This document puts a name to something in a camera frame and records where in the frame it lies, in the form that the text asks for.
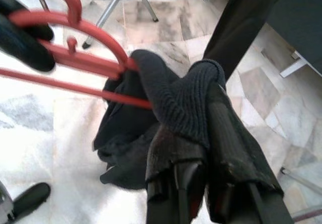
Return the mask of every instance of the marble floor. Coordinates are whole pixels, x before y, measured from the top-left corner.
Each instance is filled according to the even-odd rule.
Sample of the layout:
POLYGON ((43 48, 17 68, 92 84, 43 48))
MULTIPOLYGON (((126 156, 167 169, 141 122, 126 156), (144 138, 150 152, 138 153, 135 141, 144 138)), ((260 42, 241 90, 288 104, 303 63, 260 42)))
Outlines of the marble floor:
MULTIPOLYGON (((41 7, 38 0, 21 1, 41 7)), ((96 22, 109 1, 82 0, 83 17, 96 22)), ((103 29, 128 53, 152 50, 184 76, 201 59, 228 0, 149 1, 158 23, 140 0, 121 0, 103 29)), ((51 9, 66 9, 62 0, 47 2, 51 9)), ((72 35, 82 50, 86 35, 60 27, 54 31, 57 44, 72 35)), ((322 78, 308 66, 282 78, 279 72, 294 62, 293 50, 266 24, 227 82, 233 107, 278 176, 290 212, 322 203, 321 196, 279 174, 285 166, 322 186, 322 78)), ((99 42, 88 52, 114 58, 99 42)), ((0 67, 39 74, 3 53, 0 67)), ((105 82, 67 67, 57 67, 48 77, 96 88, 105 82)), ((0 85, 10 86, 0 90, 0 180, 13 197, 36 182, 52 186, 47 203, 20 223, 144 223, 144 191, 99 181, 106 166, 92 152, 92 140, 105 111, 101 99, 2 77, 0 85)), ((204 206, 193 223, 212 223, 204 206)), ((322 223, 322 217, 301 223, 322 223)))

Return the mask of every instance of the tile floor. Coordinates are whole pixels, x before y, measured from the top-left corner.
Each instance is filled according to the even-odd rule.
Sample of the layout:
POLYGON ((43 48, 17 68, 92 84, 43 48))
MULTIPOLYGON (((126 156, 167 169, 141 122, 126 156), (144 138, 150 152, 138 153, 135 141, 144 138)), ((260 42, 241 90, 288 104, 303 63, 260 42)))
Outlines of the tile floor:
MULTIPOLYGON (((38 0, 21 0, 40 8, 38 0)), ((96 22, 110 0, 82 0, 83 16, 96 22)), ((145 48, 161 55, 178 75, 201 59, 228 0, 150 0, 159 18, 152 22, 140 0, 121 0, 103 29, 131 52, 145 48)), ((65 10, 62 0, 49 7, 65 10)), ((86 35, 55 28, 55 42, 72 35, 78 50, 86 35)), ((282 165, 322 186, 322 78, 308 66, 283 79, 294 61, 289 46, 265 25, 227 82, 236 113, 258 140, 274 173, 282 165)), ((98 42, 88 50, 113 58, 98 42)), ((38 74, 0 53, 0 66, 38 74)), ((58 67, 50 75, 101 88, 105 79, 58 67)), ((145 192, 103 185, 105 170, 92 140, 105 111, 101 99, 0 78, 0 180, 13 197, 35 182, 52 186, 48 202, 21 223, 144 223, 145 192)), ((279 180, 290 212, 322 203, 286 176, 279 180)), ((211 223, 203 207, 193 223, 211 223)), ((322 223, 316 217, 301 223, 322 223)))

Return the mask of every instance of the red metal frame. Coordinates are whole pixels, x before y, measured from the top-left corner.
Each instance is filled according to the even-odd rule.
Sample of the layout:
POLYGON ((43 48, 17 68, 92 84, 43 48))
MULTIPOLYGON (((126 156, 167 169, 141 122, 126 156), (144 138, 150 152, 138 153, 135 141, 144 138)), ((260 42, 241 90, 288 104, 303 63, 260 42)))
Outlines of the red metal frame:
MULTIPOLYGON (((68 5, 68 14, 49 11, 28 11, 20 10, 9 15, 11 22, 19 27, 44 25, 44 24, 60 24, 77 29, 90 35, 106 47, 108 47, 116 56, 118 62, 103 59, 94 55, 76 52, 75 46, 77 41, 74 37, 67 40, 68 49, 53 45, 50 42, 40 40, 39 42, 49 51, 55 58, 56 63, 68 65, 80 70, 89 71, 100 74, 112 79, 117 79, 126 69, 137 70, 137 66, 133 59, 128 57, 123 48, 102 29, 95 25, 82 20, 82 4, 81 0, 65 0, 68 5)), ((19 78, 26 81, 32 81, 48 86, 64 88, 76 92, 86 93, 94 96, 103 97, 105 99, 116 101, 124 104, 131 104, 138 107, 150 109, 149 101, 138 99, 130 96, 120 95, 113 92, 101 91, 85 86, 75 85, 72 83, 57 81, 50 78, 34 76, 22 72, 11 71, 0 68, 0 74, 12 78, 19 78)))

